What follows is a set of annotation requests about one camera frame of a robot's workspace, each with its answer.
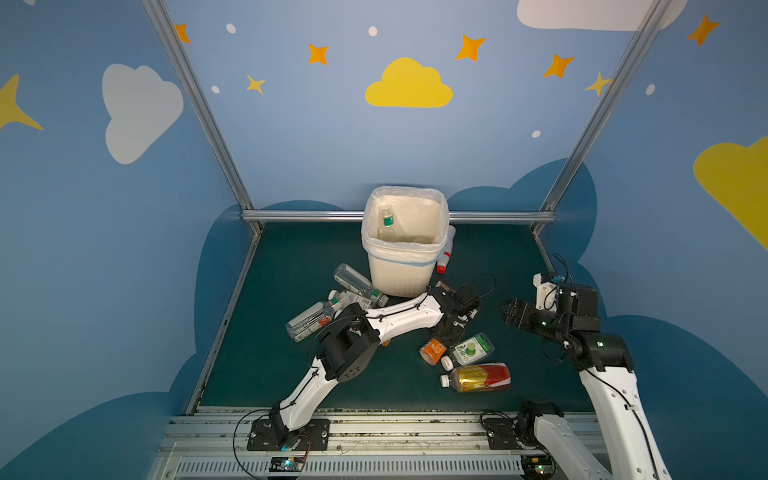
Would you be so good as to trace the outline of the yellow red label bottle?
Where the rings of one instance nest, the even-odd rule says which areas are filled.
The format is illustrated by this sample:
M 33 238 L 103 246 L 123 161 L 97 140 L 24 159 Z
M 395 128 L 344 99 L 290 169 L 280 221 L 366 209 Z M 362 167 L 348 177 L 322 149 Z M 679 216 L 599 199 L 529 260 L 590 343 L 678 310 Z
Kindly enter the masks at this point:
M 504 363 L 467 365 L 441 375 L 440 384 L 458 393 L 489 392 L 509 388 L 511 375 Z

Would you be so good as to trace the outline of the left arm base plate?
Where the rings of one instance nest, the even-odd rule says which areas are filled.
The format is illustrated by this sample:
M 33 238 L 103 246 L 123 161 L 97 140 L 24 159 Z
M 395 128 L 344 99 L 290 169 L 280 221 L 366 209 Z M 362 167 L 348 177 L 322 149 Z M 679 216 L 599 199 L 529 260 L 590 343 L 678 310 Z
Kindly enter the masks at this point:
M 268 419 L 255 420 L 251 425 L 246 449 L 248 451 L 325 451 L 330 439 L 330 421 L 312 419 L 306 426 L 283 432 Z

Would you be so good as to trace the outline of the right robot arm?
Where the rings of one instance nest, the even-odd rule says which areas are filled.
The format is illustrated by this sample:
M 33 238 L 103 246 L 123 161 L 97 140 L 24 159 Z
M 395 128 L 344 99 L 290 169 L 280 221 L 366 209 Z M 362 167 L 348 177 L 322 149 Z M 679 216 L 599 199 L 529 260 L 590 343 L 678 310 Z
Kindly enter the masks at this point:
M 517 440 L 543 450 L 569 479 L 669 479 L 640 399 L 635 365 L 615 334 L 577 329 L 565 312 L 539 310 L 512 298 L 501 304 L 505 322 L 561 345 L 574 365 L 597 416 L 610 466 L 579 440 L 552 402 L 524 402 L 516 416 Z

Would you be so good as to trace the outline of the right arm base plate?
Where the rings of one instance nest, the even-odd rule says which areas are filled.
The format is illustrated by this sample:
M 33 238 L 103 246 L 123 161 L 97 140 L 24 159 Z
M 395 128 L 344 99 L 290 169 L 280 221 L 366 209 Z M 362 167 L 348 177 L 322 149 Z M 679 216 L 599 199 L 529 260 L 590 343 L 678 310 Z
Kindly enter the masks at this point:
M 483 417 L 479 421 L 486 433 L 490 450 L 534 450 L 539 446 L 534 440 L 519 434 L 514 419 L 500 416 Z

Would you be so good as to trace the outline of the orange white milk tea bottle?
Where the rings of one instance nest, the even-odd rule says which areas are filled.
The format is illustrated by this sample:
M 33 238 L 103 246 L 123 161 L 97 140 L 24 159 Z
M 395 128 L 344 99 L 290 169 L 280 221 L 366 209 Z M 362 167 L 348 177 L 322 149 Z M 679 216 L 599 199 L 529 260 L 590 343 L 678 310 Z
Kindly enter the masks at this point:
M 429 365 L 436 365 L 445 354 L 446 346 L 437 340 L 431 338 L 424 346 L 419 350 L 420 357 Z

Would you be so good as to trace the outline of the small clear bottle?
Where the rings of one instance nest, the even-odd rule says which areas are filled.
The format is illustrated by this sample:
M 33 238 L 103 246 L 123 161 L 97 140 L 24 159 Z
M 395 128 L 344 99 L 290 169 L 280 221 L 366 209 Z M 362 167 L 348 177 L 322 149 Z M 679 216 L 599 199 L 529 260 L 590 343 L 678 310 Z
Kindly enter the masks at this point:
M 381 228 L 379 230 L 379 238 L 383 241 L 390 243 L 417 243 L 417 244 L 431 244 L 433 239 L 424 235 L 411 235 L 390 226 L 389 228 Z

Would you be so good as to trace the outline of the clear bottle green band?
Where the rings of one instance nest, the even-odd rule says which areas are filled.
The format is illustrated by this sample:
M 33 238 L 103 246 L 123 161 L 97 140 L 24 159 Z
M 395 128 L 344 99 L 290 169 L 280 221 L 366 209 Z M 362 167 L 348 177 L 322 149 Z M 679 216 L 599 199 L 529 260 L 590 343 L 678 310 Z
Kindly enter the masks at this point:
M 381 222 L 378 227 L 378 238 L 379 238 L 379 230 L 381 228 L 389 228 L 390 226 L 394 226 L 395 228 L 398 227 L 395 221 L 393 208 L 390 204 L 382 203 L 379 205 L 379 216 L 380 216 Z

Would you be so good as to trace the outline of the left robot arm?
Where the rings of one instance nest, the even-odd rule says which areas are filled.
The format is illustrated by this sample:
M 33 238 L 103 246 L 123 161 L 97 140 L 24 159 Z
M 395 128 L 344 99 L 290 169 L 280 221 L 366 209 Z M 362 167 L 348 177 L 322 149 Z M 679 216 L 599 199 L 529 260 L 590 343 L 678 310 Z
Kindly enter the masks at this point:
M 364 310 L 353 303 L 321 329 L 319 345 L 297 387 L 269 412 L 276 439 L 286 443 L 300 435 L 322 401 L 339 384 L 359 376 L 384 343 L 426 329 L 446 347 L 458 343 L 477 314 L 480 295 L 470 285 L 430 287 L 410 300 Z

